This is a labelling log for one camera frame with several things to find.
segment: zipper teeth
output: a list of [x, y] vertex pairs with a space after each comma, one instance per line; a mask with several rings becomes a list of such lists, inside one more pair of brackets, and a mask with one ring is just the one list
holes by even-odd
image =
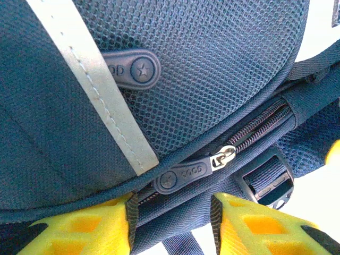
[[145, 198], [145, 199], [143, 199], [142, 201], [140, 201], [140, 202], [138, 203], [138, 205], [140, 206], [140, 205], [144, 204], [145, 202], [149, 201], [150, 199], [152, 199], [152, 198], [154, 198], [154, 197], [156, 197], [156, 196], [158, 196], [158, 195], [159, 195], [159, 193], [158, 193], [158, 192], [155, 192], [155, 193], [153, 193], [152, 195], [150, 195], [150, 196], [148, 196], [147, 198]]
[[281, 98], [280, 100], [273, 103], [271, 106], [269, 106], [266, 110], [264, 110], [259, 116], [251, 120], [246, 126], [241, 128], [239, 131], [237, 131], [234, 135], [232, 135], [228, 139], [228, 144], [233, 145], [240, 139], [242, 139], [245, 135], [247, 135], [249, 132], [257, 128], [262, 122], [264, 122], [267, 118], [269, 118], [271, 115], [273, 115], [278, 109], [280, 109], [282, 106], [286, 105], [287, 102], [285, 99]]
[[[242, 150], [246, 149], [254, 142], [263, 137], [273, 126], [282, 120], [287, 114], [291, 112], [291, 108], [287, 105], [287, 101], [283, 98], [276, 101], [272, 105], [270, 105], [266, 110], [264, 110], [259, 116], [251, 120], [246, 126], [237, 131], [232, 137], [228, 140], [227, 144], [232, 145], [236, 143], [238, 140], [242, 139], [249, 132], [256, 129], [260, 124], [264, 121], [268, 120], [263, 126], [261, 126], [254, 134], [252, 134], [249, 138], [247, 138], [240, 145], [236, 146], [235, 153], [239, 153]], [[142, 201], [138, 203], [138, 205], [142, 205], [154, 197], [160, 195], [158, 192], [151, 194], [146, 197]]]
[[287, 114], [291, 112], [291, 108], [287, 105], [283, 105], [282, 108], [272, 116], [263, 126], [261, 126], [254, 134], [247, 138], [240, 145], [236, 146], [236, 153], [246, 149], [254, 142], [263, 137], [277, 122], [282, 120]]

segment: zipper slider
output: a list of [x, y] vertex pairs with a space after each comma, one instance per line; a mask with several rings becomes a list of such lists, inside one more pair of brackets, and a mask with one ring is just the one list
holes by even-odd
[[226, 145], [221, 148], [216, 154], [210, 157], [212, 171], [219, 170], [225, 167], [236, 156], [236, 148], [232, 145]]
[[236, 148], [234, 146], [223, 146], [210, 157], [178, 164], [156, 178], [153, 186], [159, 194], [171, 194], [198, 179], [212, 174], [213, 171], [225, 167], [235, 156]]

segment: yellow plastic object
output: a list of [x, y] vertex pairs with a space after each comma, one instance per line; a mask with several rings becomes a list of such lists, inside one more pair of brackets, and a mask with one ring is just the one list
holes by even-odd
[[18, 255], [127, 255], [130, 195], [68, 214], [39, 220], [48, 227]]
[[340, 140], [332, 145], [326, 158], [326, 164], [340, 166]]
[[220, 255], [323, 255], [328, 253], [301, 225], [316, 227], [266, 206], [217, 193], [222, 203]]

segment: gray reflective stripe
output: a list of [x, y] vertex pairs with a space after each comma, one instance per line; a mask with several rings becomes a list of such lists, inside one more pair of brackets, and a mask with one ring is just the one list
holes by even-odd
[[137, 175], [158, 164], [71, 0], [27, 0]]

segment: plastic buckle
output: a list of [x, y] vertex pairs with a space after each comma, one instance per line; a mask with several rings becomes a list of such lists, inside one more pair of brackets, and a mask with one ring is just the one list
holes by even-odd
[[[285, 166], [286, 171], [261, 191], [255, 193], [255, 191], [253, 191], [245, 182], [244, 177], [255, 171], [273, 157], [277, 157], [280, 160], [280, 162]], [[288, 202], [294, 189], [292, 169], [276, 147], [270, 147], [265, 150], [254, 160], [234, 173], [233, 177], [247, 199], [277, 210]]]

